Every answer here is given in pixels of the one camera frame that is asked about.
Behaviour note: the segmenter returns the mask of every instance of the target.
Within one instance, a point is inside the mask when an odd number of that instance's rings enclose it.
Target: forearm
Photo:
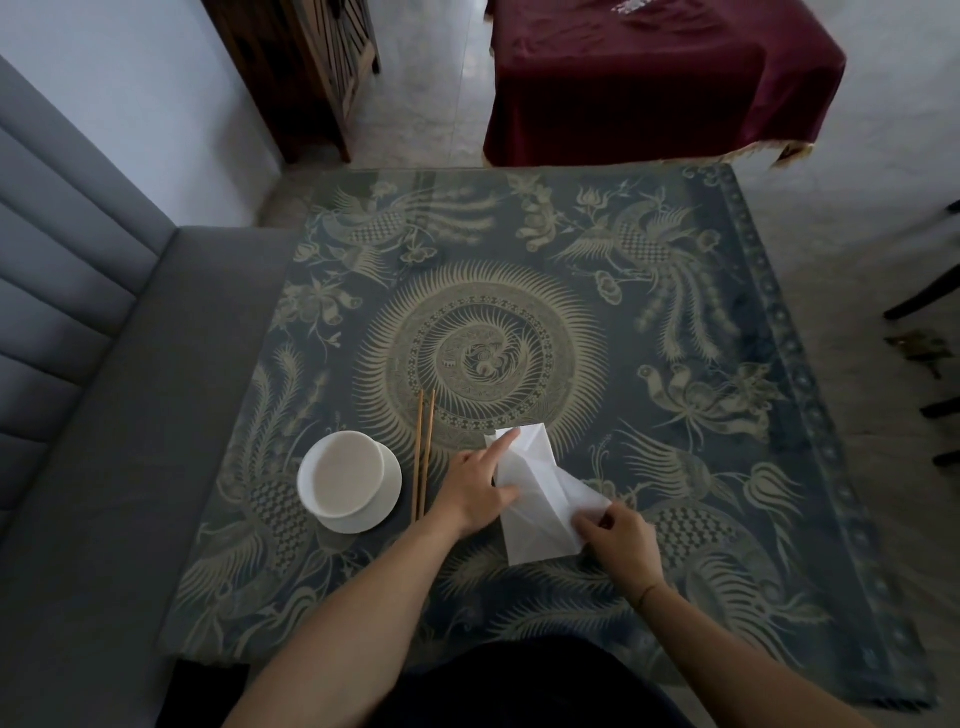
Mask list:
[[[393,688],[420,611],[457,540],[443,520],[415,523],[328,598],[245,693],[225,728],[340,728]]]
[[[638,611],[720,728],[871,726],[853,708],[738,639],[665,584],[652,589]]]

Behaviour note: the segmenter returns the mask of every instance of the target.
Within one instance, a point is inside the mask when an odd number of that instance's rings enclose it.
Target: person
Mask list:
[[[424,518],[300,627],[229,715],[225,728],[381,725],[689,726],[659,689],[572,637],[488,643],[423,675],[403,668],[420,612],[454,544],[518,497],[493,487],[519,430],[453,457]],[[720,728],[866,728],[871,723],[742,642],[664,581],[657,534],[610,506],[600,527],[574,525]]]

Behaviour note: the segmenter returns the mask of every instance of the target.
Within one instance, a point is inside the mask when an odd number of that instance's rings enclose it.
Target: white wall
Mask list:
[[[0,0],[0,56],[178,225],[249,225],[279,176],[201,0]]]

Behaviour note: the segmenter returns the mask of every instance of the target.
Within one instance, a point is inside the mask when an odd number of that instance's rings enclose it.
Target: hand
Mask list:
[[[612,522],[612,526],[596,525],[582,513],[573,517],[580,538],[593,546],[613,584],[636,607],[650,587],[664,581],[657,529],[618,500],[610,504],[600,522]]]
[[[493,487],[496,464],[519,434],[514,428],[487,449],[454,455],[427,516],[455,524],[461,539],[493,523],[520,495],[513,485]]]

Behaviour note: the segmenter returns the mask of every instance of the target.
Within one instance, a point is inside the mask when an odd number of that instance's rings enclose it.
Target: white paper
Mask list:
[[[486,436],[489,446],[510,429]],[[557,467],[545,425],[525,425],[496,469],[496,484],[516,485],[520,497],[500,516],[510,566],[573,556],[584,548],[571,520],[586,511],[600,522],[610,500]]]

